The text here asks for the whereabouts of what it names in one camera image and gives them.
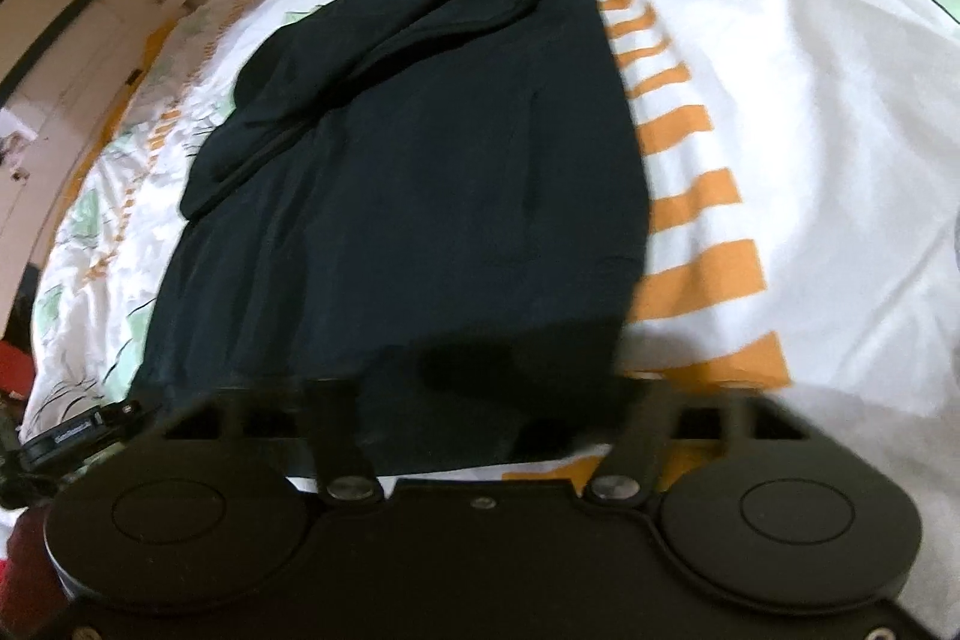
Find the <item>dark navy garment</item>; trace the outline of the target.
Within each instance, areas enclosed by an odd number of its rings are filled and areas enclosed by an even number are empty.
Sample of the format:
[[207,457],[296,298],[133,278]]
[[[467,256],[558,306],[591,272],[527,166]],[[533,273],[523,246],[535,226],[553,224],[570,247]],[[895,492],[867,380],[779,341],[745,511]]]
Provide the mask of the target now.
[[597,0],[334,0],[242,67],[130,393],[301,392],[379,470],[617,425],[651,197]]

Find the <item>white patterned duvet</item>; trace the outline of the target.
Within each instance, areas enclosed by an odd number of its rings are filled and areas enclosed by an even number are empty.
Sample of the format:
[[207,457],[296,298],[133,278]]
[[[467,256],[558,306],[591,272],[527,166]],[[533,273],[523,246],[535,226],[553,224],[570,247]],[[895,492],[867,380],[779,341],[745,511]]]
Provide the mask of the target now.
[[[119,398],[241,65],[331,0],[181,21],[60,223],[36,435]],[[775,388],[918,503],[901,601],[958,632],[958,0],[601,0],[654,195],[631,369]]]

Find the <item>white wooden shelf unit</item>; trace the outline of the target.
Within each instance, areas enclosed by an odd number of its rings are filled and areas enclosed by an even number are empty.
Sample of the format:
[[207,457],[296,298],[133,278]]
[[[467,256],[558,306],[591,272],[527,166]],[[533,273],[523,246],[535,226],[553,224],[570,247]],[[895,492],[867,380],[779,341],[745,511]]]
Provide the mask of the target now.
[[160,0],[2,0],[3,320],[160,21]]

